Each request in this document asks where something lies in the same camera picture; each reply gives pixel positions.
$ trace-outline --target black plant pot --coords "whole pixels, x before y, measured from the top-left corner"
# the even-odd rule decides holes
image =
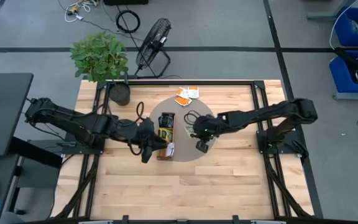
[[[116,83],[110,87],[109,97],[120,106],[127,105],[131,100],[131,90],[125,83]]]

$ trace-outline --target potted plant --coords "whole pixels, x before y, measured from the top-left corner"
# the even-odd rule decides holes
[[[90,82],[105,83],[112,80],[113,86],[109,90],[109,97],[120,106],[130,101],[130,89],[125,83],[115,83],[121,74],[128,71],[127,55],[124,44],[116,39],[115,35],[105,32],[89,35],[74,43],[70,49],[71,59],[75,61],[75,77],[87,74]]]

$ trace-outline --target white cable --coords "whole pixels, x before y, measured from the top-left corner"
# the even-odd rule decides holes
[[[90,11],[91,11],[91,8],[89,7],[89,5],[92,5],[92,6],[94,5],[93,3],[90,3],[90,2],[81,2],[81,3],[76,2],[76,3],[74,3],[74,4],[69,5],[69,6],[65,9],[65,21],[66,21],[66,22],[74,22],[74,21],[76,21],[76,20],[79,19],[79,18],[83,18],[83,17],[79,16],[77,13],[74,13],[75,19],[70,20],[70,21],[67,20],[67,11],[68,11],[68,9],[71,8],[71,7],[73,7],[73,6],[75,6],[76,4],[81,4],[81,5],[79,6],[78,10],[80,10],[81,8],[83,8],[83,9],[85,10],[85,12],[90,12]]]
[[[333,29],[331,30],[331,35],[329,36],[329,45],[331,46],[331,48],[333,49],[333,50],[335,50],[335,48],[333,47],[333,44],[332,44],[332,39],[333,39],[333,33],[334,33],[334,29],[335,29],[335,25],[336,25],[336,23],[338,22],[338,20],[339,20],[339,18],[341,18],[341,16],[348,10],[348,9],[350,9],[353,5],[354,5],[354,3],[352,3],[349,7],[347,7],[345,10],[343,10],[343,12],[336,18],[336,20],[335,20],[335,23],[334,23],[334,25],[333,25]]]

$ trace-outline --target electric fan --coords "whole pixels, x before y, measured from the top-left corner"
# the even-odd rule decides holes
[[[169,22],[168,19],[164,19],[164,18],[159,19],[150,29],[136,57],[137,70],[134,74],[136,78],[158,78],[163,75],[168,65],[171,63],[171,58],[164,51],[163,48],[164,43],[167,40],[167,35],[170,29],[171,29],[171,23]],[[160,51],[168,59],[167,64],[165,64],[160,74],[157,76],[138,77],[137,73],[143,68],[147,68],[148,66],[150,66],[155,56]]]

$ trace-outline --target green plant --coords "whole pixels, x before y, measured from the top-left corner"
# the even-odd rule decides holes
[[[118,79],[121,72],[127,72],[127,55],[124,44],[115,35],[105,32],[89,35],[74,43],[71,59],[75,61],[78,70],[75,77],[88,74],[90,82],[104,82],[108,79]]]

